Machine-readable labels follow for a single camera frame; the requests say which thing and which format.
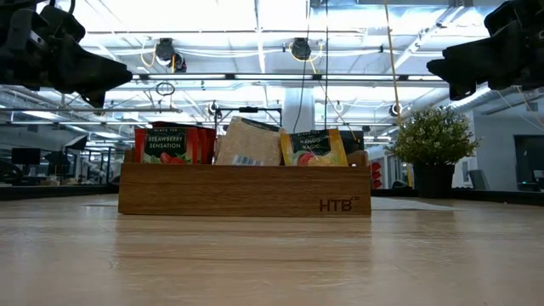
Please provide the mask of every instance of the ceiling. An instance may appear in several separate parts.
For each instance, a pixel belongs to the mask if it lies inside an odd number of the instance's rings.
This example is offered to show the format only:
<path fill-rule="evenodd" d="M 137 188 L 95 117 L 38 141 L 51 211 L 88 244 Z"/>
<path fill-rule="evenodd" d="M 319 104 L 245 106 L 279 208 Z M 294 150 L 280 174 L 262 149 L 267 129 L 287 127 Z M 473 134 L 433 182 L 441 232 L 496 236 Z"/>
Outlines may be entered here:
<path fill-rule="evenodd" d="M 390 75 L 388 23 L 382 1 L 329 0 L 328 9 L 323 4 L 325 1 L 321 2 L 319 7 L 309 10 L 308 19 L 309 1 L 305 0 L 78 0 L 74 15 L 87 30 L 81 41 L 86 50 L 120 61 L 137 74 L 171 73 L 153 60 L 158 39 L 171 37 L 177 52 L 184 56 L 188 74 Z M 429 75 L 427 62 L 439 58 L 444 48 L 487 37 L 483 18 L 501 2 L 390 0 L 391 49 L 397 74 Z M 451 3 L 467 6 L 452 7 Z M 57 6 L 68 10 L 70 1 L 57 1 Z M 304 70 L 304 63 L 293 58 L 289 45 L 295 37 L 307 35 L 313 61 Z M 175 80 L 172 81 L 175 93 L 166 98 L 156 93 L 158 82 L 133 81 L 106 95 L 105 108 L 119 111 L 111 110 L 102 116 L 73 111 L 62 116 L 72 121 L 85 118 L 102 122 L 205 122 L 212 120 L 207 113 L 212 101 L 221 107 L 282 107 L 286 103 L 286 90 L 302 86 L 296 80 L 258 78 Z M 323 82 L 304 84 L 312 88 L 317 122 L 323 120 L 325 111 L 323 85 Z M 342 110 L 339 114 L 346 122 L 395 120 L 388 113 L 390 105 L 395 103 L 391 78 L 371 82 L 331 80 L 327 91 L 330 100 L 342 106 L 337 108 Z M 40 108 L 89 107 L 74 94 L 64 98 L 52 90 L 38 94 L 43 98 Z M 441 81 L 400 82 L 398 94 L 407 110 L 449 103 L 449 89 Z M 14 104 L 15 100 L 13 104 L 3 101 L 6 107 Z M 327 113 L 331 121 L 338 121 L 334 105 L 327 107 Z M 250 117 L 270 119 L 260 112 Z M 382 129 L 376 127 L 374 132 L 380 133 Z"/>

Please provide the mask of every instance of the black pot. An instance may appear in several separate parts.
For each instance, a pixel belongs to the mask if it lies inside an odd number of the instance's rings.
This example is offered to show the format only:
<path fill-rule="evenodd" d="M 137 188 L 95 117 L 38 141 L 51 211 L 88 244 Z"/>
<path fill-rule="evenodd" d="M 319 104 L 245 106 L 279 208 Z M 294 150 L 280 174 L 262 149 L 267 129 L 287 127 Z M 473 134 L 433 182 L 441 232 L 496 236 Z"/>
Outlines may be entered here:
<path fill-rule="evenodd" d="M 451 196 L 454 165 L 414 165 L 416 189 L 422 198 L 448 198 Z"/>

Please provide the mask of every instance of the wooden table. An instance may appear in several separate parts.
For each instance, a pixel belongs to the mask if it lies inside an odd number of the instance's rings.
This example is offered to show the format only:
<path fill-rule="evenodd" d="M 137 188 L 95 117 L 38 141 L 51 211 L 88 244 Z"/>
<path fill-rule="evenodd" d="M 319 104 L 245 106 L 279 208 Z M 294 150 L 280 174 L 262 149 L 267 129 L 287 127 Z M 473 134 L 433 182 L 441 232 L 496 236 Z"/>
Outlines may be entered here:
<path fill-rule="evenodd" d="M 458 210 L 210 218 L 119 215 L 115 195 L 2 202 L 0 305 L 542 305 L 544 209 L 433 203 Z"/>

